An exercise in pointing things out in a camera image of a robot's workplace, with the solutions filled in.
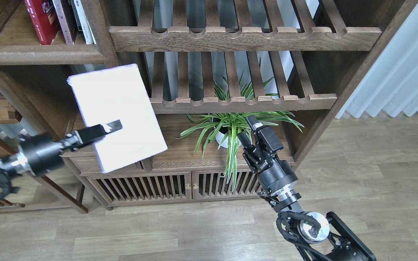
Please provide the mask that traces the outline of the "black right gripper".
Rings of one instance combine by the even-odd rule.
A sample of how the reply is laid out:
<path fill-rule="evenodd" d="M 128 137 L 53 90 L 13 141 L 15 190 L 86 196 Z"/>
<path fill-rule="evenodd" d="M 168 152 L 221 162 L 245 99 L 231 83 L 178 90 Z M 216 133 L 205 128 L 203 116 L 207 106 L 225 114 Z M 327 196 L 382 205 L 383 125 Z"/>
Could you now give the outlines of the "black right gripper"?
<path fill-rule="evenodd" d="M 273 155 L 284 149 L 283 143 L 270 125 L 262 124 L 254 115 L 246 117 L 246 121 L 254 132 L 260 150 Z M 257 148 L 247 132 L 240 132 L 237 137 L 242 143 L 247 165 L 255 167 L 258 164 Z M 275 159 L 271 166 L 257 172 L 257 179 L 263 189 L 258 195 L 269 203 L 295 203 L 301 198 L 294 188 L 297 175 L 286 161 Z"/>

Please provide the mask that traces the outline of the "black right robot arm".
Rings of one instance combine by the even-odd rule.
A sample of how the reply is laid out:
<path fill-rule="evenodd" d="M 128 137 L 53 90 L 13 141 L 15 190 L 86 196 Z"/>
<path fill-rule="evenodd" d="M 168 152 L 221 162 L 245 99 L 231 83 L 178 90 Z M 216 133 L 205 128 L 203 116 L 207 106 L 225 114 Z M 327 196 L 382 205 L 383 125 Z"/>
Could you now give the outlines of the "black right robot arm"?
<path fill-rule="evenodd" d="M 246 117 L 255 144 L 247 132 L 238 134 L 243 157 L 256 175 L 262 191 L 258 196 L 277 212 L 276 226 L 283 238 L 295 245 L 304 261 L 375 261 L 376 256 L 334 213 L 304 211 L 298 203 L 300 194 L 293 185 L 297 176 L 277 152 L 283 144 L 270 126 L 255 116 Z"/>

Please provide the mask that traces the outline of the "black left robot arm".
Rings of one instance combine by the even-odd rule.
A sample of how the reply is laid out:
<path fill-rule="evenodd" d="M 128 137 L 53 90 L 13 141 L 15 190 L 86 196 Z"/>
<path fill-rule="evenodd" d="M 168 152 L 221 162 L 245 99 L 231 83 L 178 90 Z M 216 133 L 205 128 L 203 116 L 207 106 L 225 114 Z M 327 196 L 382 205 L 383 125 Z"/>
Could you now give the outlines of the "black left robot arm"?
<path fill-rule="evenodd" d="M 104 136 L 122 129 L 120 120 L 108 124 L 97 124 L 75 130 L 54 140 L 51 134 L 20 137 L 18 152 L 0 158 L 0 200 L 8 194 L 16 194 L 20 187 L 14 187 L 12 180 L 28 172 L 32 177 L 43 177 L 63 166 L 61 155 L 66 150 L 78 150 Z"/>

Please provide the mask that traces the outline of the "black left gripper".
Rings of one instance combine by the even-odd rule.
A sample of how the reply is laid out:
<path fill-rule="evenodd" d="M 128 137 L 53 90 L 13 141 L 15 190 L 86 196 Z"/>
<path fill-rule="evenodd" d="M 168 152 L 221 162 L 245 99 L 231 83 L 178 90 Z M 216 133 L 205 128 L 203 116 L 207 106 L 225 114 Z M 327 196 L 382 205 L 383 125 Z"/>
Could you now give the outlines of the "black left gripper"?
<path fill-rule="evenodd" d="M 16 172 L 29 172 L 34 177 L 41 177 L 63 166 L 63 149 L 79 149 L 102 139 L 104 136 L 119 131 L 123 126 L 120 120 L 108 124 L 97 124 L 68 133 L 62 143 L 53 140 L 49 133 L 36 136 L 19 135 L 18 156 L 26 160 L 20 162 Z"/>

